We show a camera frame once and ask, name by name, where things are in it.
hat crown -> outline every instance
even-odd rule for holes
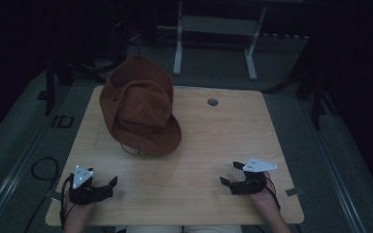
[[[168,94],[154,81],[134,81],[121,94],[117,120],[136,134],[152,134],[165,127],[172,113]]]

table leg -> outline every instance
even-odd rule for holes
[[[253,61],[253,53],[254,53],[256,41],[259,37],[259,31],[261,30],[261,25],[265,17],[266,10],[267,10],[267,7],[262,8],[261,14],[259,15],[258,22],[255,26],[255,31],[253,34],[253,39],[251,41],[250,47],[244,50],[245,59],[247,61],[248,74],[250,76],[251,81],[255,81],[257,79],[254,61]]]
[[[174,75],[181,74],[181,66],[183,62],[183,1],[179,1],[178,9],[178,38],[177,49],[175,50],[174,60]]]

tabletop hole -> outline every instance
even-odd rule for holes
[[[208,104],[211,106],[217,106],[218,103],[219,103],[218,99],[215,99],[215,98],[208,99]]]

brown hat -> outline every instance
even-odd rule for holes
[[[171,77],[139,55],[120,64],[99,98],[114,139],[152,154],[170,153],[181,141],[180,124],[172,115],[173,100]]]

gray floor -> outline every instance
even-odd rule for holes
[[[171,74],[175,44],[173,38],[165,39],[157,45],[139,47],[142,55]],[[305,42],[296,38],[260,38],[254,55],[259,79],[251,82],[239,46],[204,48],[186,41],[182,74],[174,77],[174,83],[261,90],[288,77]],[[136,52],[135,47],[130,47],[128,55]],[[45,102],[36,100],[45,88],[45,77],[41,75],[25,89],[1,123],[0,190],[8,194],[0,195],[0,232],[23,231],[50,185],[34,179],[29,170],[34,162],[47,156],[55,158],[60,169],[63,168],[95,86],[97,83],[77,74],[73,86],[56,88],[55,109],[50,116],[43,116]],[[305,220],[299,228],[302,232],[373,232],[373,181],[355,142],[342,119],[330,111],[321,116],[322,130],[315,130],[309,119],[311,101],[297,100],[296,88],[297,84],[264,96],[294,184],[304,191],[299,199]],[[75,121],[68,129],[51,127],[55,116],[70,116]],[[19,161],[25,164],[14,171]],[[43,163],[37,171],[50,177],[54,166]],[[10,175],[17,175],[19,182],[6,180]],[[48,205],[46,200],[29,232],[61,232],[59,227],[45,224]],[[267,226],[261,227],[269,232]],[[243,226],[243,229],[245,233],[260,232],[253,226]],[[297,232],[294,225],[291,229]],[[104,230],[90,227],[88,232]]]

